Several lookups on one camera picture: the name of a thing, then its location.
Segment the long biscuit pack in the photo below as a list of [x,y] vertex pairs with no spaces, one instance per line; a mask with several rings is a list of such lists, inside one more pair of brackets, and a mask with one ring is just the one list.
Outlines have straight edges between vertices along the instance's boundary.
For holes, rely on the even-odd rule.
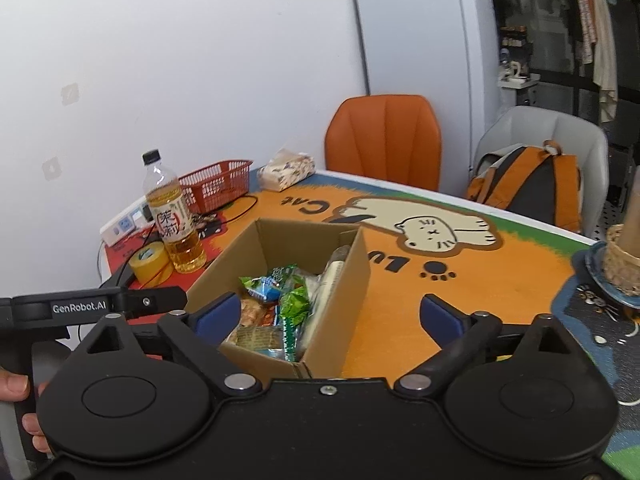
[[265,315],[266,309],[260,302],[253,298],[243,298],[241,300],[241,326],[259,326]]

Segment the green bean cake pack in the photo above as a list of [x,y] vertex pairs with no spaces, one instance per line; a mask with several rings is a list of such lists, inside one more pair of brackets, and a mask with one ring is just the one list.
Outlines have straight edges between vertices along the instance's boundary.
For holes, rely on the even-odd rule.
[[229,344],[273,359],[284,357],[283,336],[279,326],[238,326],[227,338]]

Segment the orange clear snack packet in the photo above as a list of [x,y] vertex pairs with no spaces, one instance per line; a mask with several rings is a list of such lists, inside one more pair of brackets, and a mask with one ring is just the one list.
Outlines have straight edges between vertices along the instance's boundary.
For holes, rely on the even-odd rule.
[[278,322],[278,306],[270,306],[265,310],[262,326],[276,326]]

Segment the blue green candy packet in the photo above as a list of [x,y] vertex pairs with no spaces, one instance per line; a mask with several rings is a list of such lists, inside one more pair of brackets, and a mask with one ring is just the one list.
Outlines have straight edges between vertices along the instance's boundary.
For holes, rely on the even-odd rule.
[[261,304],[278,302],[282,294],[281,281],[270,275],[258,276],[257,278],[241,276],[240,282],[246,292]]

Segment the large green snack bag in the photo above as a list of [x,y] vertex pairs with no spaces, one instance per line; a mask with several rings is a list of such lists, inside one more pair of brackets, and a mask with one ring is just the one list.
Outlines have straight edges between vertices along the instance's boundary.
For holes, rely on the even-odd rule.
[[[292,289],[295,285],[301,285],[301,284],[304,284],[307,287],[306,278],[305,278],[305,275],[303,274],[303,271],[299,270],[297,266],[289,266],[283,274],[282,294]],[[295,362],[298,334],[299,334],[300,328],[304,325],[304,322],[306,320],[302,324],[296,327],[292,326],[290,323],[286,321],[283,321],[280,315],[280,307],[279,307],[280,298],[278,301],[278,325],[282,330],[282,336],[283,336],[283,350],[284,350],[283,359],[285,359],[285,361],[288,361],[288,362]]]

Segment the long white roll pack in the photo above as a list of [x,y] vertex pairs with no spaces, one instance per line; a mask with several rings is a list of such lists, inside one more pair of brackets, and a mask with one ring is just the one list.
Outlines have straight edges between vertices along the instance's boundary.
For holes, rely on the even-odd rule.
[[318,284],[311,294],[310,315],[308,315],[303,328],[298,334],[296,344],[296,356],[298,358],[304,355],[311,343],[311,339],[314,338],[314,332],[329,304],[337,281],[341,277],[349,251],[350,247],[348,245],[336,248],[331,258],[329,258],[323,273],[318,278]]

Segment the bright green candy packet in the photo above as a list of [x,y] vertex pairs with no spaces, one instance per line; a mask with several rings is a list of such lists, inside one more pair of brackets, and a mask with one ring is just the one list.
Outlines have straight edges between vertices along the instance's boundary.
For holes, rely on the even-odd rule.
[[302,324],[311,308],[307,287],[304,284],[295,285],[292,289],[284,292],[280,298],[279,307],[283,321],[294,327]]

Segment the colourful cat table mat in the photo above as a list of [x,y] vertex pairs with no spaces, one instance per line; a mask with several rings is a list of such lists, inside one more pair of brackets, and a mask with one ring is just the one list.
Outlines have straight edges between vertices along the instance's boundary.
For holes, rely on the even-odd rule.
[[509,324],[555,316],[612,387],[620,416],[604,460],[639,474],[639,315],[608,298],[584,260],[591,240],[517,214],[399,184],[314,174],[281,193],[248,184],[247,196],[201,225],[206,266],[181,274],[154,264],[141,278],[134,253],[152,242],[139,230],[108,248],[114,285],[179,286],[198,310],[242,278],[280,266],[320,274],[332,252],[352,252],[312,341],[292,362],[224,344],[227,356],[263,382],[273,378],[395,380],[437,349],[420,318],[435,295],[462,312]]

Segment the jasmine tea bottle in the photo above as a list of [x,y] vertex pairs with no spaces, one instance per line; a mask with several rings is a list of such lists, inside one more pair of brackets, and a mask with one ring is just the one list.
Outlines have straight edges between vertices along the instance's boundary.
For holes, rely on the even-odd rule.
[[164,165],[159,150],[145,152],[142,162],[143,192],[170,262],[181,274],[200,270],[205,266],[206,252],[179,178]]

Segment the white power strip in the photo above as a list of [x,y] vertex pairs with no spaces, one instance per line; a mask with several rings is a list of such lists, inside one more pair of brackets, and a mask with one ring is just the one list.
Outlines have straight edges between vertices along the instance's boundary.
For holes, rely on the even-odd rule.
[[151,224],[151,211],[147,203],[133,204],[100,229],[100,237],[107,247],[126,238],[133,232],[142,230]]

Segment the red plastic basket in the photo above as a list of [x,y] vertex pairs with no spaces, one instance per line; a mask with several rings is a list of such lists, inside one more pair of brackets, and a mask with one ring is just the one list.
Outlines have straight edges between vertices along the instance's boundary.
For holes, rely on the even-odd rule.
[[247,194],[252,165],[251,160],[222,160],[180,177],[192,214],[208,214]]

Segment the patterned tissue pack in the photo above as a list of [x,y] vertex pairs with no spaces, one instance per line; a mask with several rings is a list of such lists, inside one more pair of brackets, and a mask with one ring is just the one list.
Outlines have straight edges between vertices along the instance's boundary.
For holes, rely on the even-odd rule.
[[280,150],[257,171],[257,179],[262,190],[282,192],[315,172],[316,164],[310,155]]

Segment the woven bamboo basket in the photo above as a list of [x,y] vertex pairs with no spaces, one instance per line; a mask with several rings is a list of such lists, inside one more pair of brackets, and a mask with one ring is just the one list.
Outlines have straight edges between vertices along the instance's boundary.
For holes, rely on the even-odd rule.
[[621,223],[614,224],[606,232],[602,268],[606,280],[619,292],[629,297],[638,297],[639,258],[629,255],[618,246],[622,226]]

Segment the orange chair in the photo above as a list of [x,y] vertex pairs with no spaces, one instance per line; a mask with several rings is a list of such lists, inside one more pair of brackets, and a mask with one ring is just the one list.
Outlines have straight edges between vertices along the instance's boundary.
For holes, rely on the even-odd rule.
[[326,130],[324,160],[331,171],[436,191],[442,135],[431,103],[414,94],[345,100]]

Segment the white refrigerator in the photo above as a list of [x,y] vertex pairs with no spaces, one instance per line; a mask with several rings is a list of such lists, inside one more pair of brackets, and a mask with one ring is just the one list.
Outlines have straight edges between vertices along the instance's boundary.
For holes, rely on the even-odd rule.
[[460,195],[500,107],[491,0],[356,0],[373,94],[418,94],[442,133],[440,192]]

